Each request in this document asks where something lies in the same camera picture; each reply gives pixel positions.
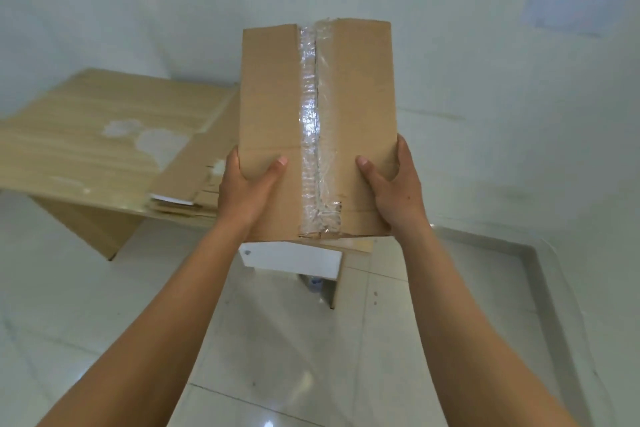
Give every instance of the floor tile grout line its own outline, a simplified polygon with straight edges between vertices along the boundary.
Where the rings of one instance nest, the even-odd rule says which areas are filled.
[[[38,331],[29,326],[23,326],[20,323],[13,322],[13,326],[18,332],[30,334],[33,336],[37,336],[40,339],[45,339],[46,341],[52,342],[54,344],[58,344],[59,346],[66,346],[68,348],[72,348],[73,350],[82,351],[83,353],[89,353],[91,355],[97,355],[98,357],[102,356],[102,353],[97,350],[92,350],[87,348],[86,346],[82,346],[81,344],[77,344],[75,342],[67,341],[66,339],[54,336],[52,334],[45,333],[43,331]]]
[[[360,334],[360,344],[358,346],[358,358],[356,359],[356,377],[353,382],[353,400],[351,401],[351,423],[355,420],[356,400],[358,398],[358,386],[360,385],[360,360],[362,358],[362,347],[364,343],[364,327],[367,315],[367,302],[369,301],[369,273],[367,273],[367,284],[365,285],[364,306],[362,308],[362,332]]]
[[[250,401],[247,401],[247,400],[243,400],[243,399],[241,399],[241,398],[234,397],[233,395],[228,395],[228,394],[226,394],[226,393],[218,392],[218,391],[212,390],[212,389],[210,389],[210,388],[203,387],[202,385],[198,385],[197,383],[189,382],[189,383],[188,383],[188,385],[191,385],[191,386],[193,386],[193,387],[197,387],[197,388],[202,389],[202,390],[204,390],[204,391],[208,391],[208,392],[211,392],[211,393],[215,393],[215,394],[218,394],[218,395],[222,395],[223,397],[227,397],[227,398],[230,398],[230,399],[233,399],[233,400],[238,400],[238,401],[241,401],[241,402],[243,402],[243,403],[247,403],[247,404],[249,404],[249,405],[253,405],[254,407],[260,407],[260,408],[263,408],[263,409],[265,409],[265,410],[268,410],[268,411],[270,411],[270,412],[273,412],[274,414],[284,415],[285,417],[289,417],[289,418],[292,418],[292,419],[295,419],[295,420],[299,420],[300,422],[305,422],[305,423],[308,423],[308,424],[310,424],[310,425],[315,425],[315,426],[317,426],[317,427],[324,427],[324,425],[322,425],[322,424],[316,424],[315,422],[311,422],[311,421],[308,421],[308,420],[301,419],[300,417],[296,417],[295,415],[285,414],[284,412],[279,412],[279,411],[274,410],[274,409],[272,409],[272,408],[264,407],[264,406],[262,406],[262,405],[260,405],[260,404],[258,404],[258,403],[254,403],[254,402],[250,402]]]
[[[384,277],[384,278],[390,278],[390,279],[393,279],[393,280],[398,280],[399,282],[404,282],[405,284],[408,284],[408,283],[409,283],[409,281],[408,281],[408,280],[405,280],[405,279],[403,279],[403,278],[391,277],[390,275],[384,275],[384,274],[377,273],[377,272],[364,271],[364,270],[362,270],[362,269],[356,269],[355,267],[349,267],[349,266],[345,266],[345,267],[346,267],[346,268],[348,268],[348,269],[359,270],[359,271],[361,271],[361,272],[367,272],[367,273],[370,273],[370,274],[373,274],[373,275],[377,275],[377,276],[379,276],[379,277]],[[497,305],[497,306],[499,306],[499,307],[504,307],[504,308],[509,308],[509,309],[517,309],[517,310],[521,310],[521,311],[524,311],[524,312],[531,312],[532,314],[538,314],[538,310],[536,310],[536,309],[531,309],[531,308],[529,308],[529,307],[527,307],[527,306],[516,305],[516,304],[507,304],[507,303],[505,303],[505,302],[504,302],[504,300],[503,300],[501,297],[498,297],[498,298],[492,297],[492,301],[493,301],[493,303],[494,303],[495,305]]]

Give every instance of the box flap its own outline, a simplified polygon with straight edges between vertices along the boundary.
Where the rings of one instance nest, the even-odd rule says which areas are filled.
[[[366,156],[386,178],[397,174],[397,123],[391,24],[363,19],[332,22],[328,51],[332,92],[334,183],[341,197],[340,232],[353,236],[387,235],[373,192],[355,158]]]
[[[240,86],[240,168],[260,177],[281,155],[287,171],[276,185],[249,241],[298,237],[301,211],[300,56],[298,26],[245,29]]]

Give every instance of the cardboard sheet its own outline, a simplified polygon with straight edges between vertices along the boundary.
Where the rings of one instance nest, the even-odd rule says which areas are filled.
[[[214,216],[225,159],[237,145],[239,92],[215,108],[211,118],[160,174],[149,195],[150,207],[186,215]]]
[[[355,164],[362,154],[387,178],[397,172],[397,124],[391,25],[361,19],[332,21],[332,37],[319,42],[332,99],[335,185],[342,204],[338,234],[317,238],[384,236],[388,225],[376,211],[371,189]],[[280,155],[289,158],[284,178],[250,234],[251,241],[300,236],[301,77],[299,27],[283,25],[243,33],[240,165],[247,178],[264,172]]]

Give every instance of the peeling sticker residue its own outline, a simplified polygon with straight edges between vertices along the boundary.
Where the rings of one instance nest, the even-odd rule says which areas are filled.
[[[144,130],[136,140],[136,149],[150,155],[162,171],[189,142],[186,135],[165,128]]]
[[[60,184],[68,184],[69,186],[84,188],[84,183],[76,179],[61,176],[49,176],[49,179],[59,182]]]
[[[224,160],[218,159],[216,164],[214,164],[213,167],[211,168],[211,175],[212,176],[222,176],[222,175],[224,175],[225,166],[226,165],[227,165],[227,163]]]
[[[138,133],[142,128],[142,123],[134,118],[126,120],[112,120],[104,126],[102,135],[105,137],[126,137],[132,133]]]

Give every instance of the white floor tile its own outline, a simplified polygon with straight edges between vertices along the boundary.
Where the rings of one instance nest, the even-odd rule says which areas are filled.
[[[6,321],[0,328],[0,424],[35,425],[97,358]]]
[[[450,240],[442,243],[480,307],[494,302],[492,269],[490,261],[485,260],[484,250]]]
[[[406,282],[369,277],[354,425],[447,425],[424,358]]]
[[[534,312],[536,303],[522,260],[513,255],[490,250],[483,250],[483,254],[486,260],[490,261],[496,302],[507,307]]]
[[[320,425],[351,417],[367,273],[329,309],[293,274],[244,269],[193,382]]]
[[[376,239],[376,244],[371,252],[371,269],[369,271],[386,277],[407,280],[402,248],[394,237]]]
[[[111,270],[160,289],[206,232],[170,221],[145,220],[111,262]]]
[[[0,193],[0,308],[18,326],[59,334],[109,262],[28,197]]]
[[[0,425],[33,427],[52,406],[52,397],[24,360],[13,336],[0,325]]]
[[[344,253],[344,267],[369,272],[371,269],[371,253]]]
[[[310,427],[313,424],[187,385],[170,427]]]
[[[500,305],[484,310],[484,313],[549,392],[560,399],[560,387],[538,315],[535,312]]]
[[[93,291],[83,311],[61,337],[72,344],[104,353],[159,291],[138,280],[109,274]]]

